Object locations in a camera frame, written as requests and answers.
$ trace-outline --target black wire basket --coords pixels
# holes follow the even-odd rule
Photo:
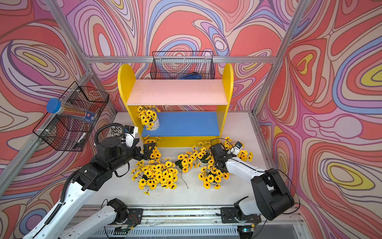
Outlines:
[[[60,99],[72,85],[61,95]],[[94,112],[94,123],[90,124],[74,118],[55,115],[44,129],[37,129],[47,116],[48,113],[46,113],[33,129],[33,133],[57,151],[82,151],[109,102],[109,94],[91,86],[77,85],[67,102]]]
[[[212,51],[152,52],[151,79],[215,79]]]

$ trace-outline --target pink wall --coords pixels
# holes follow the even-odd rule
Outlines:
[[[314,0],[257,112],[313,238],[382,238],[381,53],[381,1]]]

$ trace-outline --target blue object in basket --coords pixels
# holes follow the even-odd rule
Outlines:
[[[181,78],[179,78],[181,80],[201,80],[202,79],[202,75],[197,73],[197,72],[193,72],[191,74],[188,74],[186,76],[183,76]]]

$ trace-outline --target psychedelic wallpaper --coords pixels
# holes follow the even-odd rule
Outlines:
[[[61,96],[84,69],[43,0],[0,1],[0,23],[1,173],[46,113],[47,101]],[[105,109],[97,127],[113,118]],[[1,239],[21,238],[45,216],[66,177],[93,156],[92,144],[79,153],[40,145],[0,197]]]
[[[313,0],[257,112],[313,238],[382,238],[381,53],[382,1]]]
[[[90,56],[150,56],[158,50],[212,50],[215,56],[275,56],[297,2],[224,1],[64,1],[74,34]],[[93,69],[112,96],[116,111],[126,111],[118,92],[120,64]],[[151,64],[133,64],[137,79],[149,78]],[[230,110],[253,108],[270,64],[238,63]],[[216,64],[215,78],[224,64]],[[210,106],[160,106],[162,110],[213,110]]]

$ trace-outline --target black cable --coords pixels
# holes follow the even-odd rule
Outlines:
[[[264,228],[264,225],[267,223],[267,221],[268,221],[268,219],[265,220],[265,222],[264,222],[263,226],[260,228],[259,232],[255,236],[253,236],[251,238],[255,238],[255,237],[257,237],[261,233],[261,230]]]
[[[61,193],[61,198],[60,198],[60,204],[57,204],[57,206],[54,208],[52,214],[48,217],[48,219],[44,222],[45,225],[48,225],[50,223],[50,221],[52,221],[52,219],[54,218],[54,216],[57,214],[57,212],[60,210],[60,208],[62,207],[62,205],[64,205],[65,203],[65,197],[66,197],[66,191],[68,190],[68,187],[69,187],[69,184],[70,184],[70,181],[72,180],[72,178],[74,177],[74,175],[79,171],[79,169],[77,169],[76,171],[74,171],[65,181],[65,184],[64,184],[64,188],[62,189],[62,193]]]
[[[102,202],[102,204],[101,204],[101,209],[102,209],[102,207],[103,207],[105,201],[106,201],[107,203],[109,202],[109,200],[105,199],[105,200]],[[108,235],[107,232],[106,232],[106,227],[105,227],[105,226],[104,226],[104,230],[105,230],[105,234],[106,234],[107,238],[110,239],[109,235]]]
[[[213,138],[213,139],[211,139],[210,140],[210,144],[211,144],[211,146],[212,146],[212,140],[225,140],[225,141],[227,141],[230,145],[231,145],[231,149],[233,149],[233,145],[231,144],[231,142],[229,142],[228,140],[226,140],[225,138]]]
[[[125,128],[123,127],[123,125],[121,125],[121,124],[119,124],[119,123],[111,123],[111,124],[108,124],[108,125],[105,125],[105,126],[99,128],[99,130],[97,130],[97,132],[96,132],[95,135],[94,135],[94,143],[95,143],[96,145],[99,143],[99,141],[98,141],[98,136],[99,136],[99,134],[100,134],[103,130],[105,130],[105,129],[111,127],[111,126],[119,126],[119,127],[121,128],[121,130],[122,130],[122,143],[123,143],[123,144],[126,144],[126,134],[125,134]]]
[[[117,176],[117,177],[123,177],[125,176],[129,171],[130,171],[130,163],[127,162],[127,166],[129,166],[129,169],[127,170],[126,173],[122,174],[122,175],[118,175],[117,171],[114,171],[114,174]]]

